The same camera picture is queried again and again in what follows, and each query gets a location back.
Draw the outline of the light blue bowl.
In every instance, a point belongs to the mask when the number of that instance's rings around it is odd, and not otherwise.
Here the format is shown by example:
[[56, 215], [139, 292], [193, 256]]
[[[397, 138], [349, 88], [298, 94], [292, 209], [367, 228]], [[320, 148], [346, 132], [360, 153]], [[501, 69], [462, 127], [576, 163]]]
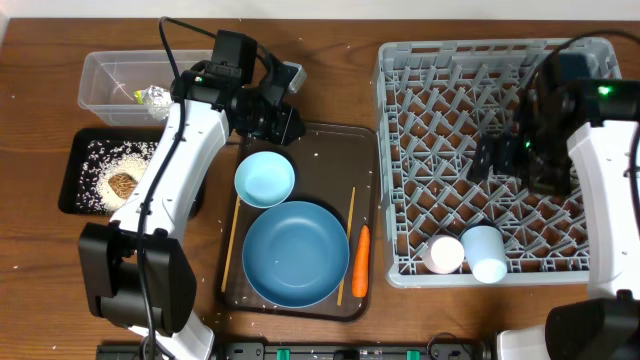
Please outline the light blue bowl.
[[291, 162], [276, 152], [261, 151], [246, 157], [237, 167], [237, 195], [255, 208], [270, 208], [284, 202], [295, 185]]

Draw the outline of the light blue cup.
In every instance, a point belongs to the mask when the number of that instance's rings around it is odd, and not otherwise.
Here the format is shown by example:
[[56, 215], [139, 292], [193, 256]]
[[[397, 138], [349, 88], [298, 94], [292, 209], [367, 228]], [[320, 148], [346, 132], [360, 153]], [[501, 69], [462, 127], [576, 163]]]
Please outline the light blue cup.
[[502, 234], [494, 226], [477, 224], [460, 237], [466, 261], [476, 280], [484, 284], [500, 282], [507, 274]]

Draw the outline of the pink cup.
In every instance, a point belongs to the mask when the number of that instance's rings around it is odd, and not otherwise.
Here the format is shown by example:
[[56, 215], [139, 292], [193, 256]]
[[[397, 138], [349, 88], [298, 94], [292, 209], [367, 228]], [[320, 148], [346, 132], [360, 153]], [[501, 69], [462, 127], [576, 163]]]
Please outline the pink cup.
[[435, 235], [426, 242], [421, 258], [431, 272], [450, 274], [462, 265], [465, 259], [465, 250], [457, 238], [448, 235]]

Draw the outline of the dark blue plate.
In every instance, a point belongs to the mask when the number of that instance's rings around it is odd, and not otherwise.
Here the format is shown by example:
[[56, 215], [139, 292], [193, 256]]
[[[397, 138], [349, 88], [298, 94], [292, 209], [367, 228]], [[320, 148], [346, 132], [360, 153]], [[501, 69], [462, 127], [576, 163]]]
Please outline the dark blue plate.
[[279, 307], [322, 302], [339, 288], [349, 261], [341, 222], [329, 210], [304, 201], [264, 211], [251, 224], [242, 249], [249, 284]]

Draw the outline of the brown food scrap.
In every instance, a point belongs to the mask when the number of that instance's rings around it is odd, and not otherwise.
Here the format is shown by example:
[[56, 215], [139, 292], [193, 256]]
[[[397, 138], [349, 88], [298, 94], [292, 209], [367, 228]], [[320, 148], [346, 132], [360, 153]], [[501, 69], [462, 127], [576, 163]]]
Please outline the brown food scrap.
[[119, 173], [108, 179], [108, 185], [121, 199], [126, 200], [137, 186], [137, 181], [127, 173]]

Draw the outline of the pile of white rice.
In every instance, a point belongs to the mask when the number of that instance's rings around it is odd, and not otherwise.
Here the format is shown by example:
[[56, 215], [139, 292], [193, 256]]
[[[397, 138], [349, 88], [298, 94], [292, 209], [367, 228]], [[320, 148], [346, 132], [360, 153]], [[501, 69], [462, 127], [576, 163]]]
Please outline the pile of white rice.
[[153, 141], [92, 140], [81, 163], [73, 211], [110, 215], [119, 209], [128, 198], [119, 198], [108, 185], [108, 179], [127, 173], [138, 184], [156, 147], [157, 142]]

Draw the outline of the orange carrot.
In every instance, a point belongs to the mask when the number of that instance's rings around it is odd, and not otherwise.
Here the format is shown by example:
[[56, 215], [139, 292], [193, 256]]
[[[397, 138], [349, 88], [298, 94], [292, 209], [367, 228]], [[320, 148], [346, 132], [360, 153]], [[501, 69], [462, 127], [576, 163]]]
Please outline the orange carrot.
[[368, 292], [370, 244], [370, 229], [367, 225], [363, 225], [359, 236], [352, 273], [352, 295], [356, 298], [364, 298]]

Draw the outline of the yellow green snack wrapper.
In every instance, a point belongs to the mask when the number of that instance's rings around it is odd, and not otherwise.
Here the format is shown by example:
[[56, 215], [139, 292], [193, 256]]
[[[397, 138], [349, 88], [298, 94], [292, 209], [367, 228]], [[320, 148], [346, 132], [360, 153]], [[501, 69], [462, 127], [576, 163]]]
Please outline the yellow green snack wrapper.
[[167, 89], [151, 85], [135, 91], [134, 96], [154, 119], [164, 121], [168, 117], [173, 100]]

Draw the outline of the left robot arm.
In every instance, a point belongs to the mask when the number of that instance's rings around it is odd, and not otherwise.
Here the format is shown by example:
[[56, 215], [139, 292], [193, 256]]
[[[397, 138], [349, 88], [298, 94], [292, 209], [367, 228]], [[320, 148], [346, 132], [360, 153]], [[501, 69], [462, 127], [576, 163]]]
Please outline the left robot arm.
[[214, 332], [193, 311], [197, 281], [183, 250], [191, 207], [232, 132], [278, 145], [303, 135], [298, 111], [283, 97], [305, 79], [293, 63], [256, 88], [244, 77], [184, 71], [143, 177], [108, 224], [85, 225], [79, 255], [89, 310], [143, 336], [142, 356], [211, 356]]

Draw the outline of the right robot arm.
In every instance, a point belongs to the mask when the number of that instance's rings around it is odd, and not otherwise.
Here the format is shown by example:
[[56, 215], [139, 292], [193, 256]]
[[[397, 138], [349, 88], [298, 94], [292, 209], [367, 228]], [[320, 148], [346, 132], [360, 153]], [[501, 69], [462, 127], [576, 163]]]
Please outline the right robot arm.
[[639, 84], [598, 79], [586, 56], [552, 52], [531, 79], [516, 131], [484, 135], [468, 179], [511, 175], [531, 191], [566, 195], [578, 177], [590, 252], [586, 301], [544, 324], [496, 335], [491, 359], [639, 356]]

